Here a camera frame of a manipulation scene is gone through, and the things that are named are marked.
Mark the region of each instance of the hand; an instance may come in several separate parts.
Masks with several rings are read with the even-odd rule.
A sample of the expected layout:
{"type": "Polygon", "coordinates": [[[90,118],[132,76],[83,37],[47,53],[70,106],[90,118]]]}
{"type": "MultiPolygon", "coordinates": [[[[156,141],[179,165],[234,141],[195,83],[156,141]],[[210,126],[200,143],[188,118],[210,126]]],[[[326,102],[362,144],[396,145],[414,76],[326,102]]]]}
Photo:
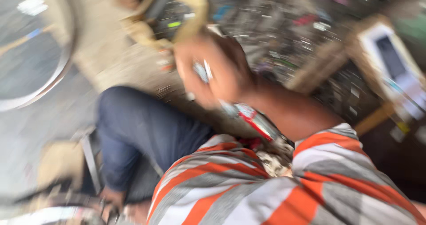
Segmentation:
{"type": "Polygon", "coordinates": [[[243,102],[255,89],[241,45],[233,38],[208,33],[175,45],[176,66],[185,89],[205,108],[219,107],[219,99],[243,102]],[[209,64],[212,73],[205,84],[193,69],[195,61],[209,64]]]}

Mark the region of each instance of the leg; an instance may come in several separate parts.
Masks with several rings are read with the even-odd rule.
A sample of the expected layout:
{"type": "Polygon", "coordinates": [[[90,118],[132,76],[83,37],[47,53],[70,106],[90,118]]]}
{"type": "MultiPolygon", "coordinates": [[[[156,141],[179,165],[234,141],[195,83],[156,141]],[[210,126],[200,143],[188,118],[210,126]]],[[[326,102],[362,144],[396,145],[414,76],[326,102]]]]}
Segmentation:
{"type": "Polygon", "coordinates": [[[214,131],[170,105],[129,88],[105,90],[99,100],[98,130],[107,184],[128,186],[136,151],[146,154],[165,172],[176,160],[193,153],[214,131]]]}

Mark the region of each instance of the person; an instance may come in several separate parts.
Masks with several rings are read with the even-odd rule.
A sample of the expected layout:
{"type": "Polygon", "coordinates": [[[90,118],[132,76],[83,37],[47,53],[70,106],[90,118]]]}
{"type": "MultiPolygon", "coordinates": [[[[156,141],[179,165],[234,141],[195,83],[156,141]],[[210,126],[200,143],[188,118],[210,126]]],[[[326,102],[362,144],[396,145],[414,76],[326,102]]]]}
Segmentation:
{"type": "Polygon", "coordinates": [[[164,172],[152,200],[127,205],[133,222],[163,224],[426,224],[407,197],[363,152],[341,118],[251,73],[232,38],[203,34],[176,45],[178,73],[204,107],[246,103],[295,141],[293,177],[271,178],[256,154],[146,93],[104,91],[98,131],[106,187],[122,206],[138,153],[164,172]],[[210,65],[205,84],[194,60],[210,65]]]}

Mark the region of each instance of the orange and gray striped shirt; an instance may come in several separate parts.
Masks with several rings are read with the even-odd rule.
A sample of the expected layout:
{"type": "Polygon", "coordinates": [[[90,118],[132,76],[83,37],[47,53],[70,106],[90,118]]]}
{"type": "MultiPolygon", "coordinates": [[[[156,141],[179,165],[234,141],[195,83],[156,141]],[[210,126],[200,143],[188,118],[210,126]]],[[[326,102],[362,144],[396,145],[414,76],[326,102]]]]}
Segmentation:
{"type": "Polygon", "coordinates": [[[216,135],[164,174],[148,224],[426,224],[348,124],[298,141],[292,171],[271,178],[253,151],[216,135]]]}

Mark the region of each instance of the sleeve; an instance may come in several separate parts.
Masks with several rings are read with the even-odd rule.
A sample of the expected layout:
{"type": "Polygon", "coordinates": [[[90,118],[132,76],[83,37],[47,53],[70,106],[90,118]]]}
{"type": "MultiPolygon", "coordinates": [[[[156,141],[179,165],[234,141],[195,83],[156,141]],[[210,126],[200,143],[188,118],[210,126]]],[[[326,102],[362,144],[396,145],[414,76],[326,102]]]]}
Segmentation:
{"type": "Polygon", "coordinates": [[[318,132],[297,141],[295,147],[293,176],[334,211],[345,207],[351,213],[376,217],[377,213],[371,214],[375,211],[371,204],[381,204],[382,211],[391,207],[401,216],[425,221],[391,179],[375,168],[349,124],[318,132]]]}

